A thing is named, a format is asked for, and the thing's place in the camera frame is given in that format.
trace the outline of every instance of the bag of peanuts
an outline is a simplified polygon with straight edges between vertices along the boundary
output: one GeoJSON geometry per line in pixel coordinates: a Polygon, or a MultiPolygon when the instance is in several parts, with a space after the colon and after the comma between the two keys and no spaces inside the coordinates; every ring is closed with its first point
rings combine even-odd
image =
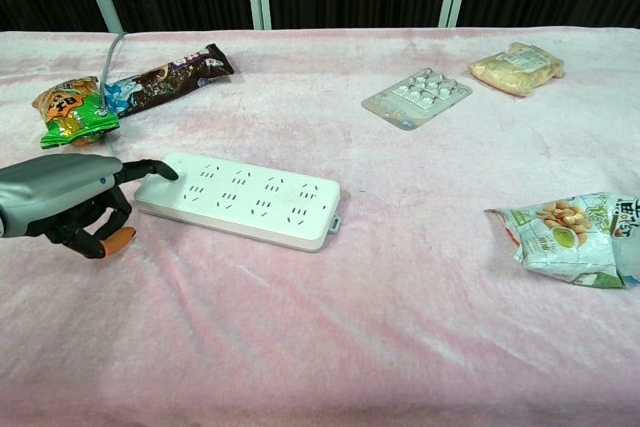
{"type": "Polygon", "coordinates": [[[590,287],[640,284],[636,197],[601,192],[489,212],[500,216],[528,270],[590,287]]]}
{"type": "Polygon", "coordinates": [[[526,97],[552,77],[564,76],[564,62],[535,45],[513,42],[506,52],[471,63],[469,70],[496,89],[526,97]]]}

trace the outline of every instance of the power strip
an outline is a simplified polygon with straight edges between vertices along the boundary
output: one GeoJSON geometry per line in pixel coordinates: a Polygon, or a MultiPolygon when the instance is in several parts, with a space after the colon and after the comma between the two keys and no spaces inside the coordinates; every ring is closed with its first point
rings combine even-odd
{"type": "Polygon", "coordinates": [[[340,227],[333,180],[181,152],[164,162],[180,178],[145,177],[143,212],[309,252],[340,227]]]}

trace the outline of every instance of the pink blanket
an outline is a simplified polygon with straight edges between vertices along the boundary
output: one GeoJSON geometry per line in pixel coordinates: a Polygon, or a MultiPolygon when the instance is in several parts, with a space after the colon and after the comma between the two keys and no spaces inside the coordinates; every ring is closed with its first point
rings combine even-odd
{"type": "MultiPolygon", "coordinates": [[[[0,165],[44,153],[31,100],[99,75],[112,39],[0,34],[0,165]]],[[[483,212],[640,195],[638,31],[146,33],[118,45],[109,79],[211,42],[235,75],[82,151],[181,150],[332,178],[340,233],[309,254],[134,203],[138,236],[107,261],[0,239],[0,425],[638,424],[640,290],[529,273],[483,212]],[[565,78],[517,99],[470,76],[512,41],[563,59],[565,78]],[[361,107],[422,67],[474,92],[412,132],[361,107]]]]}

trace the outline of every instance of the snack bag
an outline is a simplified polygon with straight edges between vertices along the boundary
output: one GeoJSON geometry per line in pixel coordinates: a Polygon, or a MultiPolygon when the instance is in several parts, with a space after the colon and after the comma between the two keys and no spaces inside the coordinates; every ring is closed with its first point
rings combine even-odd
{"type": "Polygon", "coordinates": [[[103,108],[97,83],[97,77],[68,80],[33,100],[48,129],[40,139],[43,149],[93,143],[120,126],[118,116],[103,108]]]}
{"type": "Polygon", "coordinates": [[[564,76],[564,62],[535,45],[514,42],[500,52],[473,62],[469,69],[477,79],[509,94],[525,97],[552,77],[564,76]]]}
{"type": "Polygon", "coordinates": [[[600,288],[640,283],[640,201],[581,195],[517,209],[499,208],[515,258],[528,270],[600,288]]]}
{"type": "Polygon", "coordinates": [[[215,44],[143,74],[105,84],[109,110],[125,117],[182,97],[233,68],[215,44]]]}

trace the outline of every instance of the white power strip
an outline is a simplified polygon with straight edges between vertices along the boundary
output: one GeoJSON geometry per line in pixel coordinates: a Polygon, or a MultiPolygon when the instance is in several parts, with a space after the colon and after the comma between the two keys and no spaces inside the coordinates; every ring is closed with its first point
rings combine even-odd
{"type": "Polygon", "coordinates": [[[145,177],[143,212],[310,252],[339,228],[333,180],[180,152],[164,162],[180,178],[145,177]]]}

